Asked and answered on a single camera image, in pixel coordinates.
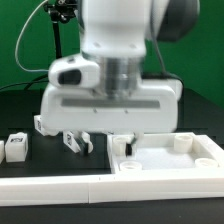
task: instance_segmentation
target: cable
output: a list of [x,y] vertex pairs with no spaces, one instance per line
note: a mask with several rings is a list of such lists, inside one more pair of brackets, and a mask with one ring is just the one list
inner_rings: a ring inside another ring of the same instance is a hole
[[160,52],[160,49],[159,49],[159,45],[158,45],[157,39],[156,39],[156,34],[155,34],[155,29],[154,29],[154,11],[153,11],[153,9],[154,9],[154,7],[153,7],[153,5],[152,5],[152,13],[151,13],[152,17],[151,17],[151,22],[150,22],[150,29],[151,29],[152,43],[153,43],[153,46],[154,46],[154,49],[155,49],[157,58],[158,58],[159,63],[160,63],[160,66],[161,66],[161,69],[162,69],[162,73],[163,73],[163,74],[166,74],[166,73],[167,73],[167,71],[166,71],[166,66],[165,66],[165,63],[164,63],[162,54],[161,54],[161,52]]
[[[48,81],[37,81],[37,82],[32,82],[32,84],[39,84],[39,83],[47,83]],[[0,91],[4,90],[4,89],[8,89],[14,86],[21,86],[21,85],[28,85],[30,84],[30,82],[20,82],[20,83],[14,83],[14,84],[10,84],[7,86],[3,86],[0,88]]]
[[17,65],[24,71],[26,72],[48,72],[47,69],[38,69],[38,70],[32,70],[32,69],[27,69],[25,67],[23,67],[19,61],[19,57],[18,57],[18,51],[19,51],[19,45],[20,45],[20,42],[21,42],[21,39],[23,37],[23,34],[29,24],[29,22],[31,21],[31,19],[33,18],[33,16],[36,14],[36,12],[45,4],[47,3],[48,0],[44,0],[42,3],[40,3],[40,5],[37,6],[37,8],[31,13],[31,15],[29,16],[29,18],[27,19],[26,23],[24,24],[21,32],[20,32],[20,35],[18,37],[18,40],[16,42],[16,48],[15,48],[15,59],[16,59],[16,63]]
[[29,88],[34,84],[33,82],[40,81],[40,80],[42,80],[42,79],[46,79],[46,78],[48,78],[48,75],[47,75],[47,74],[35,78],[34,80],[32,80],[32,81],[31,81],[31,82],[24,88],[24,90],[29,90]]

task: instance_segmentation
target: white plastic part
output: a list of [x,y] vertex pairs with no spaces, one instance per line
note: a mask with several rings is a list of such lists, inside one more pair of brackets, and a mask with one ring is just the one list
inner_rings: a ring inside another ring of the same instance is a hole
[[[129,102],[151,103],[151,107],[113,108],[94,106],[96,98],[89,90],[57,88],[48,85],[42,100],[43,127],[57,131],[87,132],[172,132],[177,125],[177,96],[166,82],[150,84],[144,81],[129,97]],[[66,100],[73,102],[64,105]],[[76,101],[92,101],[92,106],[77,106]]]
[[195,165],[198,168],[217,168],[219,166],[217,161],[208,158],[196,159]]
[[142,170],[142,164],[136,161],[126,161],[120,163],[120,170],[125,172],[134,172]]
[[0,141],[0,164],[2,163],[4,158],[5,158],[5,145],[4,141]]
[[193,137],[191,135],[177,134],[174,138],[174,151],[189,153],[192,151]]
[[46,130],[45,128],[43,128],[40,115],[34,116],[34,127],[43,136],[56,136],[59,133],[58,131]]
[[74,134],[71,131],[63,132],[63,142],[67,145],[74,153],[80,152],[80,147],[78,143],[75,141]]
[[144,57],[151,0],[85,0],[82,51],[109,58]]
[[[93,144],[90,141],[90,135],[86,132],[82,132],[81,134],[82,139],[88,143],[88,153],[93,151]],[[71,131],[64,131],[63,132],[63,142],[67,145],[73,152],[78,153],[81,151],[80,146],[75,140],[76,135]]]
[[[166,154],[165,159],[161,159],[164,154],[162,157],[158,154],[158,151],[161,152],[160,147],[167,150],[172,148],[175,134],[158,134],[145,135],[139,143],[138,151],[150,152],[155,149],[156,154],[153,158],[159,161],[160,169],[147,169],[147,166],[141,163],[144,166],[142,170],[120,171],[117,157],[111,148],[113,136],[110,135],[108,155],[114,174],[1,178],[0,206],[224,197],[223,150],[207,136],[185,134],[193,136],[192,152],[195,156],[202,158],[203,155],[203,158],[206,158],[207,155],[207,158],[214,159],[220,166],[208,168],[205,172],[204,169],[195,167],[192,154],[189,154],[188,161],[193,161],[194,166],[187,167],[181,159],[185,154],[174,154],[173,151]],[[168,158],[179,162],[179,167],[164,166]]]
[[84,59],[80,54],[54,61],[49,69],[49,81],[52,85],[60,87],[59,75],[72,70],[79,70],[82,76],[76,88],[94,88],[100,82],[99,65]]
[[25,133],[12,134],[5,145],[6,162],[24,162],[28,152],[28,138]]
[[125,156],[126,144],[131,143],[131,136],[119,136],[113,138],[113,149],[117,156]]

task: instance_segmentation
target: black cable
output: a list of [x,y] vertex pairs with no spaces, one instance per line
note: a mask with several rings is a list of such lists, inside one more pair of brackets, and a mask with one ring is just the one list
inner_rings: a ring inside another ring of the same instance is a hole
[[[31,83],[31,82],[20,82],[20,83],[10,84],[10,85],[7,85],[7,86],[0,87],[0,91],[2,91],[2,90],[4,90],[4,89],[11,88],[11,87],[14,87],[14,86],[28,85],[28,84],[30,84],[30,83]],[[37,82],[32,82],[32,84],[39,84],[39,83],[48,83],[48,81],[37,81]]]
[[40,81],[40,80],[42,80],[42,79],[46,79],[46,78],[48,78],[48,74],[46,74],[46,75],[42,75],[42,76],[39,76],[39,77],[37,77],[37,78],[35,78],[34,80],[32,80],[25,88],[24,88],[24,90],[29,90],[29,88],[33,85],[33,84],[35,84],[34,82],[36,82],[36,81]]
[[160,49],[159,49],[159,45],[158,45],[158,42],[157,42],[157,39],[156,39],[156,34],[155,34],[155,29],[154,29],[154,11],[153,11],[153,8],[154,7],[152,5],[152,13],[151,13],[152,17],[151,17],[151,22],[150,22],[152,43],[153,43],[157,58],[159,60],[159,63],[160,63],[161,69],[162,69],[162,74],[166,74],[167,73],[166,66],[165,66],[162,54],[160,52]]

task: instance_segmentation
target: metal cylinder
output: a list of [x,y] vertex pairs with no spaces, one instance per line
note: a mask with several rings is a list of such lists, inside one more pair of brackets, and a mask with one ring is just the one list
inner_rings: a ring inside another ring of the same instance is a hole
[[100,66],[101,81],[97,92],[113,99],[128,97],[137,87],[142,58],[104,58],[83,53]]

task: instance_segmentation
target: white base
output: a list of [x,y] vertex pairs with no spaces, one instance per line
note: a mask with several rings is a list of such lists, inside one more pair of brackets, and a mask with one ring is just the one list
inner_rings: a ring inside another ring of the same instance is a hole
[[[143,166],[143,170],[136,172],[120,171],[111,148],[112,136],[108,136],[108,153],[114,174],[0,179],[0,206],[224,197],[223,150],[207,136],[191,135],[197,157],[206,155],[216,160],[218,168],[183,165],[144,170]],[[174,136],[145,135],[138,147],[157,148],[159,144],[172,147]]]

